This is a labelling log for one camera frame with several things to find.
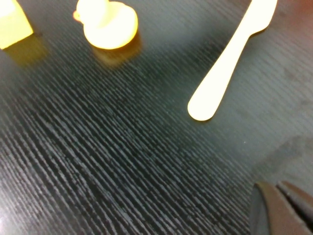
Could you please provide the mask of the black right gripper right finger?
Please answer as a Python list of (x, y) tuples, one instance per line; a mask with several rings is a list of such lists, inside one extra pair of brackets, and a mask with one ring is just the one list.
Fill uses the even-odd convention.
[(278, 182), (277, 188), (287, 199), (305, 228), (313, 234), (313, 196), (287, 181)]

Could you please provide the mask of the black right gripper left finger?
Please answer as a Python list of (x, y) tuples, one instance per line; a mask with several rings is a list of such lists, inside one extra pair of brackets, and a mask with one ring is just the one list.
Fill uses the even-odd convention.
[(256, 182), (249, 214), (251, 235), (309, 235), (296, 212), (276, 185)]

